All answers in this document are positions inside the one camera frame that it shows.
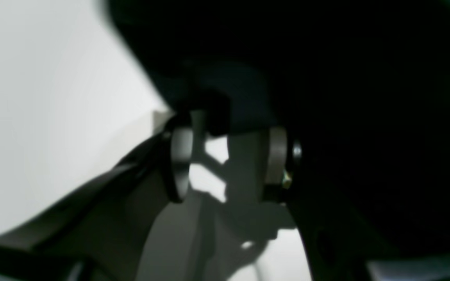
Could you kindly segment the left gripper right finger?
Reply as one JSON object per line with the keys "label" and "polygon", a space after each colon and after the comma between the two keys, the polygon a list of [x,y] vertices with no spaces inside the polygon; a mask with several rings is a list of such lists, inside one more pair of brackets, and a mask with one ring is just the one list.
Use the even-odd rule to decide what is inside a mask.
{"label": "left gripper right finger", "polygon": [[450,253],[409,254],[366,220],[282,127],[246,133],[254,201],[298,229],[313,281],[450,281]]}

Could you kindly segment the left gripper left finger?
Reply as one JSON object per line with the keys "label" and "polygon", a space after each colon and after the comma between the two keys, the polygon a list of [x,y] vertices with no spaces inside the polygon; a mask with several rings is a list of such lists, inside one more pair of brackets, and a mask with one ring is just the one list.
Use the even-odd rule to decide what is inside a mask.
{"label": "left gripper left finger", "polygon": [[111,170],[0,235],[0,276],[17,281],[134,281],[159,214],[189,191],[190,112]]}

